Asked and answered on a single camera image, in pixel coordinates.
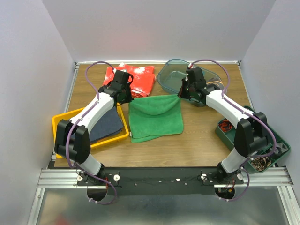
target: folded towel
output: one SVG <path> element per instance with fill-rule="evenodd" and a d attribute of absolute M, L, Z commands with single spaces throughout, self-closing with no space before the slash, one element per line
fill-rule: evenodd
<path fill-rule="evenodd" d="M 123 123 L 118 115 L 117 107 L 107 111 L 95 124 L 90 131 L 90 142 L 95 143 L 97 140 L 117 135 L 121 132 Z"/>
<path fill-rule="evenodd" d="M 125 69 L 128 73 L 133 75 L 134 79 L 130 87 L 131 94 L 134 98 L 149 96 L 156 80 L 155 75 L 153 74 L 154 66 L 134 67 L 121 63 L 118 67 L 116 67 L 116 69 Z M 111 80 L 113 80 L 113 76 L 112 68 L 108 67 L 103 85 L 107 85 Z"/>
<path fill-rule="evenodd" d="M 180 98 L 177 95 L 136 98 L 129 103 L 129 125 L 132 143 L 181 134 Z"/>

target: plastic bin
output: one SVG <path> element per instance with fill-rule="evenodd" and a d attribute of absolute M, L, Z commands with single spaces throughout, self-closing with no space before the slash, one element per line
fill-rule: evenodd
<path fill-rule="evenodd" d="M 173 59 L 166 62 L 165 66 L 158 73 L 157 81 L 162 86 L 163 90 L 170 94 L 178 94 L 182 85 L 182 78 L 187 76 L 186 70 L 189 62 L 180 59 Z M 221 78 L 202 67 L 204 78 L 206 83 L 214 82 L 221 90 L 224 89 Z M 186 101 L 195 105 L 194 102 L 185 99 Z M 204 106 L 202 103 L 196 103 L 197 106 Z"/>
<path fill-rule="evenodd" d="M 249 107 L 249 106 L 244 106 L 245 108 L 251 110 L 254 112 L 254 110 Z M 235 128 L 233 127 L 232 129 L 230 129 L 229 131 L 227 132 L 223 132 L 222 129 L 219 127 L 219 123 L 217 124 L 217 127 L 215 129 L 215 132 L 216 134 L 221 138 L 221 140 L 223 141 L 223 143 L 226 145 L 226 147 L 231 151 L 233 148 L 234 148 L 234 137 L 235 137 Z M 275 138 L 276 138 L 276 142 L 277 143 L 283 143 L 286 147 L 287 147 L 287 151 L 285 153 L 283 153 L 280 157 L 276 157 L 275 155 L 273 156 L 269 156 L 270 160 L 271 160 L 271 164 L 266 167 L 264 170 L 262 171 L 258 171 L 256 170 L 251 162 L 248 162 L 246 165 L 245 165 L 245 169 L 250 173 L 250 174 L 253 174 L 253 173 L 262 173 L 264 172 L 265 170 L 267 170 L 270 166 L 272 166 L 274 163 L 278 162 L 279 160 L 281 160 L 283 157 L 285 157 L 290 151 L 291 151 L 291 147 L 290 145 L 282 138 L 280 137 L 270 126 L 269 128 L 271 129 L 271 131 L 273 132 Z M 258 155 L 262 155 L 262 154 L 265 154 L 265 153 L 268 153 L 271 148 L 273 146 L 273 143 L 270 143 L 268 146 L 266 146 L 264 149 L 258 151 Z"/>
<path fill-rule="evenodd" d="M 56 128 L 57 128 L 58 123 L 62 119 L 69 120 L 70 118 L 72 118 L 72 117 L 76 116 L 78 113 L 80 113 L 83 109 L 84 108 L 80 108 L 80 109 L 76 109 L 73 111 L 69 111 L 69 112 L 66 112 L 63 114 L 56 115 L 52 118 L 54 140 L 56 138 Z M 122 128 L 121 132 L 118 133 L 117 135 L 105 137 L 101 140 L 98 140 L 96 143 L 91 144 L 90 145 L 91 150 L 93 150 L 95 148 L 99 148 L 99 147 L 107 145 L 107 144 L 110 144 L 110 143 L 113 143 L 113 142 L 119 142 L 129 136 L 129 130 L 128 130 L 121 106 L 117 106 L 117 112 L 123 123 L 123 128 Z"/>

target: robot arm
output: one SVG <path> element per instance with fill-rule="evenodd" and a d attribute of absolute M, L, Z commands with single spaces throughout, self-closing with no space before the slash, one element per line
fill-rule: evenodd
<path fill-rule="evenodd" d="M 133 76 L 117 70 L 114 79 L 101 87 L 98 95 L 79 114 L 70 120 L 61 120 L 57 125 L 54 151 L 66 158 L 67 135 L 71 127 L 79 120 L 72 132 L 68 145 L 70 160 L 82 169 L 99 178 L 104 178 L 104 166 L 90 154 L 89 133 L 97 121 L 117 103 L 131 102 L 131 89 L 128 82 Z"/>
<path fill-rule="evenodd" d="M 270 142 L 267 130 L 248 115 L 253 115 L 267 125 L 266 116 L 259 112 L 254 113 L 231 100 L 214 84 L 207 85 L 203 72 L 199 67 L 187 68 L 187 77 L 182 79 L 182 87 L 178 96 L 189 100 L 202 102 L 223 116 L 236 128 L 234 149 L 217 166 L 216 177 L 219 181 L 231 177 L 239 170 L 248 157 L 266 147 Z"/>

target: red cloth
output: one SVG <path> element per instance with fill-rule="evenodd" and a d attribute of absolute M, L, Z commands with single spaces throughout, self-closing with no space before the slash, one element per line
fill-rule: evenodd
<path fill-rule="evenodd" d="M 131 94 L 134 98 L 149 96 L 156 80 L 156 77 L 153 74 L 154 66 L 133 67 L 131 65 L 121 63 L 118 67 L 115 68 L 118 70 L 125 69 L 128 73 L 133 75 L 134 79 L 130 87 Z M 113 76 L 113 69 L 111 67 L 108 67 L 106 69 L 106 75 L 103 85 L 107 85 L 111 80 L 113 80 Z"/>

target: wooden tabletop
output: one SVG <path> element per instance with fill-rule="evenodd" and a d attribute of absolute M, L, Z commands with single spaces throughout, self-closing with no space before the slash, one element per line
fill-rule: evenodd
<path fill-rule="evenodd" d="M 87 66 L 79 66 L 69 111 L 85 107 L 95 96 L 95 91 L 85 79 L 84 72 Z M 163 66 L 164 64 L 154 65 L 156 76 Z M 218 65 L 201 64 L 201 67 L 218 74 L 226 84 L 226 75 Z M 240 105 L 249 105 L 238 66 L 224 64 L 224 67 L 231 78 L 227 95 Z M 107 65 L 95 65 L 89 70 L 89 78 L 97 88 L 103 84 L 106 68 Z M 164 94 L 167 93 L 155 82 L 151 95 Z M 129 125 L 128 104 L 121 107 Z M 196 107 L 183 100 L 181 113 L 184 130 L 180 135 L 165 135 L 142 143 L 131 143 L 128 137 L 123 141 L 92 150 L 91 153 L 105 166 L 216 166 L 227 157 L 229 150 L 215 134 L 217 123 L 223 119 L 220 113 L 208 106 Z M 55 161 L 56 167 L 67 165 L 64 158 L 57 158 Z"/>

